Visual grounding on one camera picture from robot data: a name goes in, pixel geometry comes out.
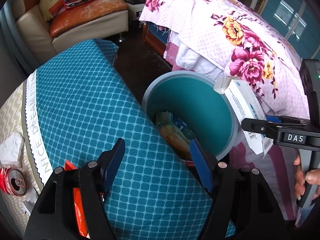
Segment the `human hand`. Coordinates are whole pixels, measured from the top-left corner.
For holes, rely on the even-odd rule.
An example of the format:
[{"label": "human hand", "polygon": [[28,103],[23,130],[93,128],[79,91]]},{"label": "human hand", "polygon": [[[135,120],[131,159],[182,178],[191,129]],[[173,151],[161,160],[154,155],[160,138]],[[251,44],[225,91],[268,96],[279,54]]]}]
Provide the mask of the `human hand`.
[{"label": "human hand", "polygon": [[[320,169],[312,170],[307,172],[306,176],[301,170],[301,159],[300,155],[294,160],[294,165],[297,165],[297,171],[295,175],[295,185],[294,193],[298,200],[301,199],[301,196],[304,194],[306,188],[304,186],[305,181],[312,185],[320,185]],[[313,196],[313,199],[319,197],[320,195],[320,186],[318,186],[316,193]]]}]

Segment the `red soda can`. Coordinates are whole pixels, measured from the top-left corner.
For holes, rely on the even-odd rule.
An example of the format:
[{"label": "red soda can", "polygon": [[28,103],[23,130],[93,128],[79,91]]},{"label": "red soda can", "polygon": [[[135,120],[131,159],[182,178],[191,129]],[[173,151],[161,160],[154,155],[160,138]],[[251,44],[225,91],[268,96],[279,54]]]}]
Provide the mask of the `red soda can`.
[{"label": "red soda can", "polygon": [[9,195],[23,196],[28,191],[28,183],[25,176],[18,169],[1,168],[0,189]]}]

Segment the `screw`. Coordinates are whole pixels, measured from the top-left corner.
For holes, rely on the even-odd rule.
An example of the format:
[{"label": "screw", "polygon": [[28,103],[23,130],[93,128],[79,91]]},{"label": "screw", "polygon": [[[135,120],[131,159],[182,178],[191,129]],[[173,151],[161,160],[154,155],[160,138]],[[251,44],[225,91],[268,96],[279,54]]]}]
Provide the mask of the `screw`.
[{"label": "screw", "polygon": [[92,161],[88,163],[89,168],[94,168],[95,166],[97,166],[97,162],[96,161]]},{"label": "screw", "polygon": [[227,164],[224,163],[224,162],[219,162],[219,163],[218,163],[218,166],[219,166],[220,168],[224,169],[224,168],[227,167]]},{"label": "screw", "polygon": [[252,172],[254,175],[258,175],[258,174],[260,173],[260,171],[259,171],[258,169],[256,169],[256,168],[253,168],[253,169],[251,170],[251,172]]},{"label": "screw", "polygon": [[63,171],[62,167],[57,167],[57,168],[54,169],[54,173],[56,173],[56,174],[59,174],[62,171]]}]

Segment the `teal trash bin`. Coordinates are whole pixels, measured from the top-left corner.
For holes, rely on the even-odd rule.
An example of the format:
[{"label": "teal trash bin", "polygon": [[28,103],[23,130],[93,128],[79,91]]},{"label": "teal trash bin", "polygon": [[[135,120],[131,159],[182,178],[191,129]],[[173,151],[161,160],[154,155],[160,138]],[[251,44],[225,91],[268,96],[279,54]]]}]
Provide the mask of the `teal trash bin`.
[{"label": "teal trash bin", "polygon": [[215,82],[191,71],[175,71],[157,78],[148,87],[142,109],[154,122],[157,112],[168,111],[184,120],[203,149],[221,160],[233,146],[238,120]]}]

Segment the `orange leather cushion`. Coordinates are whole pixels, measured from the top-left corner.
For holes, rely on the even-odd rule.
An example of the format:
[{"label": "orange leather cushion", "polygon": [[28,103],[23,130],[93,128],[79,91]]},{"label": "orange leather cushion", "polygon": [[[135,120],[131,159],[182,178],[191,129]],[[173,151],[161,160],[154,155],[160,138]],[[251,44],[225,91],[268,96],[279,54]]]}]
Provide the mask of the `orange leather cushion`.
[{"label": "orange leather cushion", "polygon": [[127,8],[128,5],[123,0],[93,0],[76,8],[65,10],[53,18],[50,36],[58,37],[81,24],[114,12],[127,10]]}]

